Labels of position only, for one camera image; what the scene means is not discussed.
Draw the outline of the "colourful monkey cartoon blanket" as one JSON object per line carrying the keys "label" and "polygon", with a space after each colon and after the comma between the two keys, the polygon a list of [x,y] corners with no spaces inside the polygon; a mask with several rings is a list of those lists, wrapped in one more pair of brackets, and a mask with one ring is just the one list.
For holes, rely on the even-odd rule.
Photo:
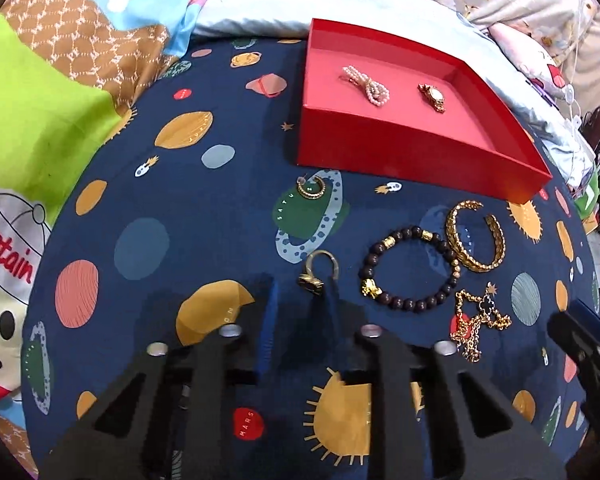
{"label": "colourful monkey cartoon blanket", "polygon": [[[45,322],[26,326],[52,229],[85,167],[185,54],[207,0],[0,0],[0,401],[52,407]],[[0,414],[0,479],[32,479]]]}

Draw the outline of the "gold cuff bangle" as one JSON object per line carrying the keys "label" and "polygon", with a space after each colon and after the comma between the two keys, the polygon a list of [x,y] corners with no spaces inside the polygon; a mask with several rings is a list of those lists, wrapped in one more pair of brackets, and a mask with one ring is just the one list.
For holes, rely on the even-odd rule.
{"label": "gold cuff bangle", "polygon": [[483,203],[462,200],[446,215],[444,232],[452,252],[467,270],[490,273],[506,256],[506,239],[501,223],[494,214],[480,219]]}

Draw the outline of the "small gold hoop earring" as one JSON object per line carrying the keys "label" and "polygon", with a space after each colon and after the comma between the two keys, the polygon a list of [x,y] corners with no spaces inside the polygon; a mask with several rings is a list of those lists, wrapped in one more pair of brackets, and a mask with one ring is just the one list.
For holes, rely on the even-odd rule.
{"label": "small gold hoop earring", "polygon": [[322,177],[312,179],[298,177],[296,180],[297,193],[305,200],[320,200],[326,192],[326,183]]}

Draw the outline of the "red shallow jewelry box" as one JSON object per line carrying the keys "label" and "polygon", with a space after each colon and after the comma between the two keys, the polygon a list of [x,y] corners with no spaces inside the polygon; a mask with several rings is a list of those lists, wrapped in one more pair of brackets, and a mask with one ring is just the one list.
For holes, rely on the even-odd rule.
{"label": "red shallow jewelry box", "polygon": [[[386,86],[376,107],[341,78],[353,65]],[[437,87],[445,112],[418,90]],[[388,32],[313,20],[297,148],[300,166],[455,188],[524,203],[552,174],[507,105],[464,61]]]}

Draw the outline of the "pearl bow brooch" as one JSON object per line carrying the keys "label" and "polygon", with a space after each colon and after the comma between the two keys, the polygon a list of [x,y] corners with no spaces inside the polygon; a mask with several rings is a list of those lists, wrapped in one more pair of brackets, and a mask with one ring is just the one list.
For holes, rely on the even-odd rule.
{"label": "pearl bow brooch", "polygon": [[341,78],[358,88],[373,106],[383,107],[390,101],[390,92],[386,86],[353,65],[343,67]]}

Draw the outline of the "pink cartoon small pillow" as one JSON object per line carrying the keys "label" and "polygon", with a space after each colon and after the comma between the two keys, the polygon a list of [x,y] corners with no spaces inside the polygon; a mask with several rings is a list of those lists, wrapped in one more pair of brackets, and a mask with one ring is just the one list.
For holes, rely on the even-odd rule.
{"label": "pink cartoon small pillow", "polygon": [[540,44],[517,29],[502,23],[488,27],[492,39],[517,70],[552,98],[571,103],[573,86]]}

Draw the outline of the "light blue pillow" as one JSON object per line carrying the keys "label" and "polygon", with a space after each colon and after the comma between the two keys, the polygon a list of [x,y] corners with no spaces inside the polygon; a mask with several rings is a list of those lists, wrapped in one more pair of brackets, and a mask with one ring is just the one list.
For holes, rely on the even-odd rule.
{"label": "light blue pillow", "polygon": [[466,18],[430,0],[208,0],[194,38],[304,38],[314,18],[416,40],[466,62],[543,143],[567,184],[588,184],[592,148],[531,88],[496,43]]}

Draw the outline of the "gold wrist watch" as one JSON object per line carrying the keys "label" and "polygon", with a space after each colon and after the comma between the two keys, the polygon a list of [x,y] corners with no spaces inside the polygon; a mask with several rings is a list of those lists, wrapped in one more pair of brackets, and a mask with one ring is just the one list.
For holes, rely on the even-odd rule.
{"label": "gold wrist watch", "polygon": [[418,90],[437,113],[445,112],[445,97],[437,87],[431,84],[419,84]]}

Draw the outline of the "green cloth bundle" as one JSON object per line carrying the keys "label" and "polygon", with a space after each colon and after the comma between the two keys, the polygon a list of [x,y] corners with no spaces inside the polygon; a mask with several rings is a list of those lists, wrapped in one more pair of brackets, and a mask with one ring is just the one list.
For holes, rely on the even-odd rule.
{"label": "green cloth bundle", "polygon": [[600,184],[598,183],[598,172],[596,169],[591,174],[588,184],[580,191],[574,200],[577,213],[581,220],[587,219],[596,209],[598,198],[600,197]]}

